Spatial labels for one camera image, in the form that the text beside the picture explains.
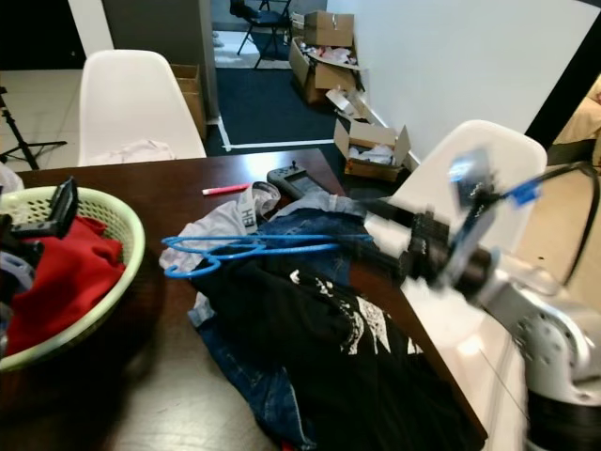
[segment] white wall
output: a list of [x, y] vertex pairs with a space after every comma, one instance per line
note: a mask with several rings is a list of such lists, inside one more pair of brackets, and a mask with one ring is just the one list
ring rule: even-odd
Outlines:
[[355, 14], [368, 103], [421, 160], [468, 119], [525, 132], [596, 18], [574, 0], [329, 0]]
[[69, 0], [69, 6], [86, 56], [115, 48], [102, 0]]

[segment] black t-shirt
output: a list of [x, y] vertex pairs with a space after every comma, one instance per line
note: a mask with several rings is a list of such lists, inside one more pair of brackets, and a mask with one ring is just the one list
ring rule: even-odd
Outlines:
[[387, 314], [285, 258], [195, 279], [227, 337], [285, 367], [319, 450], [476, 450], [448, 384]]

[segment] red cloth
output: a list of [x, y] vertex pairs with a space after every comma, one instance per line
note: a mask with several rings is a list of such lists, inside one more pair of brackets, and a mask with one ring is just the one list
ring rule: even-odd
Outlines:
[[43, 238], [45, 250], [34, 285], [12, 300], [8, 355], [64, 331], [116, 284], [125, 270], [122, 244], [102, 238], [106, 225], [76, 217], [63, 239]]

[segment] red marker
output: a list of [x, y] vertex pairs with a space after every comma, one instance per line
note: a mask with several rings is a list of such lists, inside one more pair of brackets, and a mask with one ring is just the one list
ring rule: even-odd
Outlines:
[[250, 183], [242, 183], [240, 185], [224, 186], [222, 188], [207, 188], [206, 190], [203, 190], [203, 195], [235, 193], [236, 191], [244, 191], [249, 186], [251, 186]]

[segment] tripod stand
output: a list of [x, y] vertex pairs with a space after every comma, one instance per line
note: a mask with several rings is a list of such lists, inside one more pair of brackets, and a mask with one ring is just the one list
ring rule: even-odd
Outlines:
[[[25, 140], [23, 139], [23, 137], [21, 136], [19, 129], [17, 129], [17, 125], [15, 124], [15, 119], [13, 119], [12, 116], [10, 115], [10, 111], [8, 110], [7, 105], [4, 103], [4, 100], [2, 99], [2, 94], [6, 94], [6, 93], [7, 93], [7, 89], [5, 87], [0, 86], [0, 111], [2, 111], [2, 116], [7, 121], [8, 127], [12, 130], [12, 134], [14, 134], [15, 138], [17, 139], [17, 147], [12, 148], [11, 150], [7, 150], [6, 152], [0, 153], [0, 162], [6, 163], [8, 157], [10, 157], [10, 158], [15, 158], [17, 160], [23, 160], [24, 162], [28, 162], [29, 166], [32, 169], [39, 169], [38, 162], [36, 162], [36, 158], [44, 150], [44, 147], [45, 146], [54, 146], [54, 147], [64, 146], [67, 144], [67, 141], [53, 141], [53, 142], [48, 142], [48, 143], [33, 143], [33, 144], [26, 143]], [[38, 153], [36, 153], [34, 155], [31, 152], [31, 148], [41, 148], [41, 149], [38, 151]], [[25, 158], [16, 157], [16, 156], [12, 155], [17, 150], [22, 150]]]

